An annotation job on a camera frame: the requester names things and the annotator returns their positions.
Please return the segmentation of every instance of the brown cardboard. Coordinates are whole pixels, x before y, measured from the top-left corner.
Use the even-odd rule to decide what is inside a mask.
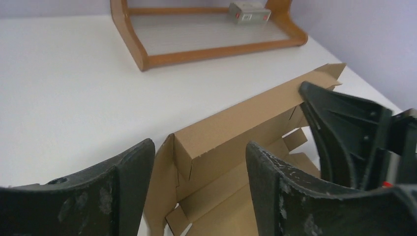
[[[170,135],[156,155],[145,203],[151,235],[163,235],[165,220],[175,236],[190,224],[188,236],[257,235],[246,144],[256,141],[318,177],[304,153],[289,154],[307,141],[302,130],[286,134],[306,125],[300,84],[332,89],[344,67],[324,65]]]

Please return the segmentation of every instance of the red object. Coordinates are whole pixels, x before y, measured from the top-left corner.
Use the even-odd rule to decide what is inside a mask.
[[[393,185],[391,184],[391,183],[388,183],[387,181],[384,181],[383,183],[382,183],[382,187],[385,187],[385,188],[391,188]]]

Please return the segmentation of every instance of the wooden rack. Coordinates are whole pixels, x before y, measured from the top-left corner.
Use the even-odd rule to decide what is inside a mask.
[[[129,8],[127,0],[111,0],[113,21],[141,71],[303,45],[308,36],[291,20],[290,5],[268,0],[269,22],[255,27],[232,26],[227,7]]]

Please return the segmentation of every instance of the gray wall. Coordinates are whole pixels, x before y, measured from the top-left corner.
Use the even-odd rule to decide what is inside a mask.
[[[128,0],[226,6],[229,0]],[[0,18],[109,14],[110,0],[0,0]],[[298,25],[402,109],[417,107],[417,0],[294,0]]]

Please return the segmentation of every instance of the white table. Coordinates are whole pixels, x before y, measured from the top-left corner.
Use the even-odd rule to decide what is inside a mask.
[[[0,186],[44,184],[148,137],[159,147],[172,132],[335,62],[310,38],[142,73],[110,16],[0,20]],[[349,68],[339,81],[336,91],[400,112]],[[296,151],[318,165],[305,131],[309,142]]]

